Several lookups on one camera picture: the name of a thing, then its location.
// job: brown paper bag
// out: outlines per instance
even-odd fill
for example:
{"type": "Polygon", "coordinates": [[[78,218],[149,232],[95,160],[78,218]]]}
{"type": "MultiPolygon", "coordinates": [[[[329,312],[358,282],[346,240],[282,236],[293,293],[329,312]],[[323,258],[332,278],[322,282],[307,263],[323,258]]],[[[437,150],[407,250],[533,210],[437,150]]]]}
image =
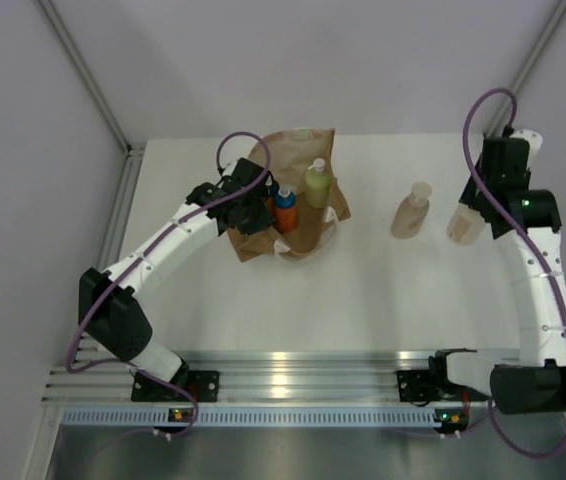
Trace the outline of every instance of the brown paper bag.
{"type": "MultiPolygon", "coordinates": [[[[332,145],[334,129],[301,129],[272,133],[264,138],[272,162],[270,171],[281,185],[292,185],[296,191],[296,205],[299,212],[299,225],[295,230],[281,235],[273,227],[254,235],[241,235],[231,229],[228,236],[241,262],[246,262],[262,253],[275,253],[284,245],[283,256],[303,259],[322,246],[335,229],[335,221],[330,214],[336,214],[338,220],[350,217],[350,209],[338,180],[332,170],[332,145]],[[316,158],[323,158],[326,168],[332,175],[332,187],[328,205],[324,210],[312,208],[305,199],[305,172],[316,158]]],[[[264,166],[265,151],[257,144],[248,156],[253,162],[264,166]]]]}

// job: cable tie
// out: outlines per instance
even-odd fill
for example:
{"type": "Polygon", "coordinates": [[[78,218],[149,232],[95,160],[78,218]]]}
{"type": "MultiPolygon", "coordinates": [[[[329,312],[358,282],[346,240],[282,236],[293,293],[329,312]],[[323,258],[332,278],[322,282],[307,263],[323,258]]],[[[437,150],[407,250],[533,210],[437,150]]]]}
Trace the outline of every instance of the cable tie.
{"type": "Polygon", "coordinates": [[[517,280],[516,282],[512,282],[512,286],[518,285],[519,283],[527,282],[529,280],[534,280],[537,278],[549,278],[549,277],[562,277],[565,275],[563,272],[557,272],[553,270],[551,273],[539,273],[538,275],[530,275],[529,277],[522,278],[521,280],[517,280]]]}
{"type": "Polygon", "coordinates": [[[147,271],[147,272],[150,272],[152,270],[156,270],[156,268],[157,268],[156,265],[153,262],[151,262],[150,260],[148,260],[147,256],[144,255],[143,252],[140,252],[140,253],[136,252],[134,255],[135,256],[138,255],[138,258],[141,259],[141,263],[138,266],[139,270],[147,271]]]}
{"type": "Polygon", "coordinates": [[[135,252],[130,253],[127,258],[140,258],[141,260],[145,260],[145,254],[143,253],[143,250],[137,250],[135,252]]]}
{"type": "Polygon", "coordinates": [[[559,326],[555,326],[555,327],[550,327],[549,325],[543,325],[541,327],[541,330],[543,330],[544,332],[549,332],[550,330],[566,331],[566,325],[559,325],[559,326]]]}
{"type": "Polygon", "coordinates": [[[188,221],[181,223],[180,218],[172,217],[170,219],[170,222],[172,222],[174,225],[176,225],[177,230],[181,230],[182,232],[185,232],[185,233],[192,233],[192,228],[186,226],[188,221]]]}

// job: white robotic arm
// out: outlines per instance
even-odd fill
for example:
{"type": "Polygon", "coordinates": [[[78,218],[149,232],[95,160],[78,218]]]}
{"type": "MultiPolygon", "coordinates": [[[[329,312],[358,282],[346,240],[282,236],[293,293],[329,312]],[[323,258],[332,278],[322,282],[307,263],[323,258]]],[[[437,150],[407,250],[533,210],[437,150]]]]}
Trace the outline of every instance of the white robotic arm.
{"type": "Polygon", "coordinates": [[[104,272],[85,272],[79,283],[79,323],[91,315],[85,331],[120,361],[163,382],[183,385],[187,363],[156,338],[144,307],[186,258],[228,228],[249,235],[273,223],[264,200],[277,184],[263,170],[243,158],[233,162],[217,184],[196,187],[134,252],[104,272]]]}
{"type": "Polygon", "coordinates": [[[460,203],[479,212],[492,228],[510,277],[519,321],[520,353],[516,361],[490,351],[441,351],[431,359],[439,387],[470,387],[493,397],[502,413],[566,410],[566,326],[548,277],[554,277],[566,306],[561,263],[561,221],[554,196],[530,190],[529,162],[541,136],[519,130],[486,138],[476,169],[517,224],[525,229],[551,267],[540,265],[519,234],[482,195],[470,178],[460,203]]]}

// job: white bottle cap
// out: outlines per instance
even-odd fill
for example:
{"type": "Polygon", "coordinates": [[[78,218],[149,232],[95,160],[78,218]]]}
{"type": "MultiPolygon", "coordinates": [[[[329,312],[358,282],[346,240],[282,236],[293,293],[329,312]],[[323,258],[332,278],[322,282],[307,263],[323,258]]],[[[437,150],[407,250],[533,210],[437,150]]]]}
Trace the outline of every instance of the white bottle cap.
{"type": "Polygon", "coordinates": [[[412,192],[409,200],[415,207],[422,207],[427,203],[427,199],[432,195],[432,187],[425,182],[416,182],[412,185],[412,192]]]}
{"type": "Polygon", "coordinates": [[[317,158],[316,160],[314,160],[314,163],[310,168],[312,168],[316,173],[324,173],[325,160],[323,160],[322,158],[317,158]]]}
{"type": "Polygon", "coordinates": [[[432,196],[432,187],[426,182],[416,182],[412,185],[412,194],[419,200],[426,200],[432,196]]]}

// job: green bottle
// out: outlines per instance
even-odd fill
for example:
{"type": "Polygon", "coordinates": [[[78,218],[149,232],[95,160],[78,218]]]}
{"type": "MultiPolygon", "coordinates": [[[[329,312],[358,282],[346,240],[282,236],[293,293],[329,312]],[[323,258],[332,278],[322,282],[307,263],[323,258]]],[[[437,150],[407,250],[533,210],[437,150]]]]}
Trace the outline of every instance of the green bottle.
{"type": "Polygon", "coordinates": [[[332,176],[325,168],[325,160],[317,158],[305,172],[305,198],[312,208],[323,209],[330,200],[332,176]]]}

